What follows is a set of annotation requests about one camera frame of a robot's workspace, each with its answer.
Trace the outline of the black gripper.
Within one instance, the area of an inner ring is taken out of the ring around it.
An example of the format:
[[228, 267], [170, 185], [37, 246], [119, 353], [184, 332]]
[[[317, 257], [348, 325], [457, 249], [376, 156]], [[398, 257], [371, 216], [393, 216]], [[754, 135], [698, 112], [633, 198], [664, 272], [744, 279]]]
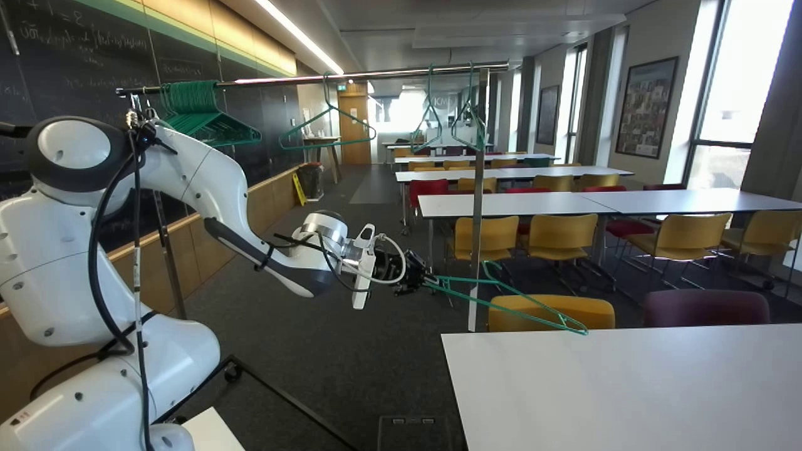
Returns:
[[411, 250], [380, 250], [375, 279], [388, 289], [403, 289], [403, 294], [416, 294], [435, 284], [435, 272], [420, 271], [420, 257]]

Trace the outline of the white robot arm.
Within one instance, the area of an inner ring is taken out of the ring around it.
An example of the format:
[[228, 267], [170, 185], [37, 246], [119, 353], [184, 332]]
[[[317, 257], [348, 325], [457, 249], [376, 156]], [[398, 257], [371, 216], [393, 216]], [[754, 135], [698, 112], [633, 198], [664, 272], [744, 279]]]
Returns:
[[342, 276], [352, 300], [416, 284], [415, 256], [376, 226], [352, 232], [312, 213], [287, 246], [248, 220], [244, 168], [169, 123], [116, 128], [55, 114], [20, 130], [34, 187], [0, 205], [0, 299], [40, 345], [100, 349], [99, 364], [35, 396], [0, 425], [4, 451], [193, 451], [165, 415], [222, 364], [217, 332], [149, 309], [99, 242], [104, 216], [145, 187], [193, 208], [207, 231], [289, 290], [313, 299]]

